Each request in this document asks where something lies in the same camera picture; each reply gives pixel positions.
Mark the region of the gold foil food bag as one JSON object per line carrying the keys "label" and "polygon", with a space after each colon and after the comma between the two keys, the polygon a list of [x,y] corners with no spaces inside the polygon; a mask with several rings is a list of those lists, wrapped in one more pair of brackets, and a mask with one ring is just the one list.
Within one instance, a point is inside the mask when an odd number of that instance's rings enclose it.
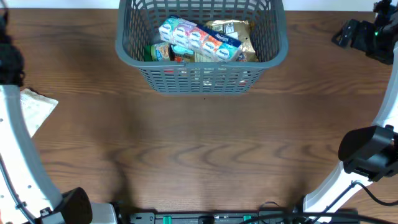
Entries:
{"label": "gold foil food bag", "polygon": [[251,26],[249,21],[215,20],[208,21],[205,27],[238,39],[242,42],[242,52],[237,58],[239,62],[258,62],[256,52],[250,39]]}

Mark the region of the colourful tissue multipack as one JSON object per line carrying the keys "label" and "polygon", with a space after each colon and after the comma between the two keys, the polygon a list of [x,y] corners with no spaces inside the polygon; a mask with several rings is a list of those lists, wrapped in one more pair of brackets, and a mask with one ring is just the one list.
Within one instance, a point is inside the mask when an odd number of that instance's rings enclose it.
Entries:
{"label": "colourful tissue multipack", "polygon": [[160,39],[205,55],[214,62],[235,61],[242,53],[243,43],[215,30],[170,16],[159,26]]}

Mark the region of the green snack packet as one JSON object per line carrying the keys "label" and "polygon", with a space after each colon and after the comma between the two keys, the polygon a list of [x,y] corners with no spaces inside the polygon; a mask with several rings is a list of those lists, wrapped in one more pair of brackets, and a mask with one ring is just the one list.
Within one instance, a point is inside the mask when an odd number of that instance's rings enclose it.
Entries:
{"label": "green snack packet", "polygon": [[171,45],[171,51],[173,55],[173,61],[178,63],[195,61],[195,53],[190,49],[186,49],[179,45]]}

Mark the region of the green lid jar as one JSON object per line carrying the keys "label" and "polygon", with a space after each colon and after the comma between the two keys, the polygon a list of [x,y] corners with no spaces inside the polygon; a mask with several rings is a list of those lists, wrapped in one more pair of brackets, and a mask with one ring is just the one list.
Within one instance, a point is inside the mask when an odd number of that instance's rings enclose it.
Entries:
{"label": "green lid jar", "polygon": [[162,42],[145,46],[144,60],[146,62],[170,61],[170,44]]}

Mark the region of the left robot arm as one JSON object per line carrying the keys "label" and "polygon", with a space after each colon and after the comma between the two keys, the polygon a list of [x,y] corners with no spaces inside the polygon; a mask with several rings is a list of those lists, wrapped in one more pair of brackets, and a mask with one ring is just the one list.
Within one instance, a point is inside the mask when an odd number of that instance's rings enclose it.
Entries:
{"label": "left robot arm", "polygon": [[46,173],[21,108],[24,59],[7,34],[1,2],[1,223],[118,223],[111,203],[91,202],[77,187],[61,193]]}

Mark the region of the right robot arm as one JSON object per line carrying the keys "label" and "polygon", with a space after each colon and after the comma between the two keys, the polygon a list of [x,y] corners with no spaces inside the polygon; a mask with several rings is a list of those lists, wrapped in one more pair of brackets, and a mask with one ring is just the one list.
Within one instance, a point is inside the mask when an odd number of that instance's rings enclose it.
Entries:
{"label": "right robot arm", "polygon": [[371,59],[392,66],[382,105],[370,127],[349,131],[340,143],[339,162],[330,175],[294,208],[291,223],[358,223],[343,218],[339,209],[359,190],[397,174],[397,6],[374,3],[374,22],[348,21],[332,37]]}

